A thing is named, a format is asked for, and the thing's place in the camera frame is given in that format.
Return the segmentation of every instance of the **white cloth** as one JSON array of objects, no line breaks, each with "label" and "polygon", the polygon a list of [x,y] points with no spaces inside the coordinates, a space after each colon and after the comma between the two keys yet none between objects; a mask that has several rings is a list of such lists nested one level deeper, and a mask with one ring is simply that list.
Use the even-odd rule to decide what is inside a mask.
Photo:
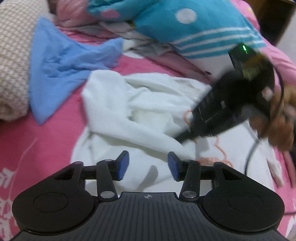
[{"label": "white cloth", "polygon": [[[188,141],[181,145],[171,136],[186,124],[183,114],[203,98],[210,86],[192,79],[166,74],[133,74],[121,76],[109,70],[93,71],[82,92],[88,126],[73,150],[71,161],[95,165],[104,159],[116,159],[127,150],[130,165],[120,182],[118,193],[180,192],[182,182],[175,182],[167,165],[167,154],[174,151],[181,159],[217,157],[223,154],[213,146],[215,138]],[[219,146],[227,160],[243,172],[247,153],[254,142],[254,133],[244,123],[219,136]],[[272,177],[264,151],[258,149],[250,163],[249,176],[273,189]],[[209,182],[201,193],[210,190]],[[95,184],[86,188],[95,194]]]},{"label": "white cloth", "polygon": [[290,218],[285,237],[289,241],[296,241],[296,215]]}]

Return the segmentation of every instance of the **metal pivot screw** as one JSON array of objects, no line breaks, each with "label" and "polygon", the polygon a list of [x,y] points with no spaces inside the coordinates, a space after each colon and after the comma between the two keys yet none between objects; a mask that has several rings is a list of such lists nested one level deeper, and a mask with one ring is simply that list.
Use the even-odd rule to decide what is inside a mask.
[{"label": "metal pivot screw", "polygon": [[186,197],[186,198],[195,198],[197,196],[197,194],[194,191],[184,191],[182,193],[182,196]]},{"label": "metal pivot screw", "polygon": [[104,199],[108,199],[108,198],[114,197],[115,193],[111,191],[104,191],[104,192],[101,192],[100,196]]}]

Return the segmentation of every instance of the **crosshair logo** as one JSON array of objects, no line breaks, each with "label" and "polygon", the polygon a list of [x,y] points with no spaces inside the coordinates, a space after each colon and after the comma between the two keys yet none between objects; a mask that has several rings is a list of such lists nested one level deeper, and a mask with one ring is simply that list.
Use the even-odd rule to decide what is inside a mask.
[{"label": "crosshair logo", "polygon": [[150,194],[146,194],[144,197],[147,199],[152,198],[152,196]]}]

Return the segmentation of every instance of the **beige knitted blanket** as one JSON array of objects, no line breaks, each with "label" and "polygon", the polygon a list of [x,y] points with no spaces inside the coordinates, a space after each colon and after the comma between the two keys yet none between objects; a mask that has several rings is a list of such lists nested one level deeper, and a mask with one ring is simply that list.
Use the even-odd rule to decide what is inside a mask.
[{"label": "beige knitted blanket", "polygon": [[49,12],[47,0],[4,0],[0,4],[0,119],[27,114],[34,28]]}]

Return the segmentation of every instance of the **cable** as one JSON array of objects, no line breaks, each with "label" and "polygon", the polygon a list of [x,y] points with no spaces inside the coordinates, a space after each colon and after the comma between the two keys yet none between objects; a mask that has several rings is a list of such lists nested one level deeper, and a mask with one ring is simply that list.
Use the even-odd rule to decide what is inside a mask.
[{"label": "cable", "polygon": [[276,71],[276,74],[279,78],[279,84],[280,84],[280,87],[281,87],[281,98],[280,98],[280,101],[279,101],[279,105],[278,107],[276,108],[276,111],[274,112],[273,116],[270,117],[270,123],[269,125],[267,125],[262,133],[261,133],[261,136],[258,135],[257,137],[257,140],[254,142],[253,146],[251,147],[249,153],[248,153],[248,156],[247,156],[247,159],[246,159],[246,164],[245,164],[245,168],[244,168],[244,174],[247,176],[247,172],[248,172],[248,167],[249,167],[249,163],[252,159],[252,156],[256,150],[256,148],[258,147],[259,143],[260,143],[260,139],[262,136],[264,136],[264,134],[266,133],[266,131],[268,130],[270,124],[272,123],[273,119],[279,114],[279,111],[280,111],[280,108],[281,108],[281,103],[282,103],[282,100],[284,98],[284,81],[283,81],[283,78],[280,74],[280,72],[277,70],[277,68],[273,65],[273,68],[275,69]]},{"label": "cable", "polygon": [[295,215],[296,214],[296,211],[295,212],[286,212],[286,213],[284,213],[284,216],[286,216],[286,215]]}]

